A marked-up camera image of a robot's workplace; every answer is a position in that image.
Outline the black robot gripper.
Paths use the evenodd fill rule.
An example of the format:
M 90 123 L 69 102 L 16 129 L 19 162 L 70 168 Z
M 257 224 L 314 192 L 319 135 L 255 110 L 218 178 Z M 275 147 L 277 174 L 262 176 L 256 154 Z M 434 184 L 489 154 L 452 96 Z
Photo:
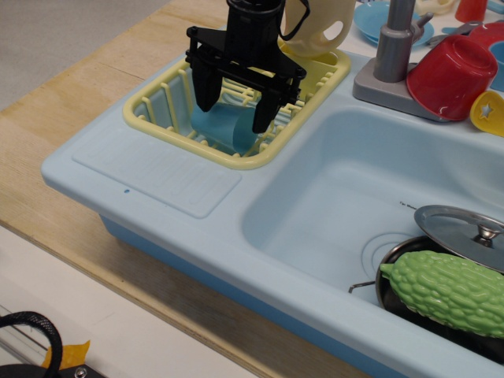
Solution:
M 266 131 L 280 108 L 297 98 L 306 70 L 281 50 L 285 1 L 228 1 L 224 30 L 187 29 L 190 47 L 186 62 L 192 69 L 195 99 L 209 112 L 221 95 L 223 78 L 261 93 L 254 112 L 252 131 Z

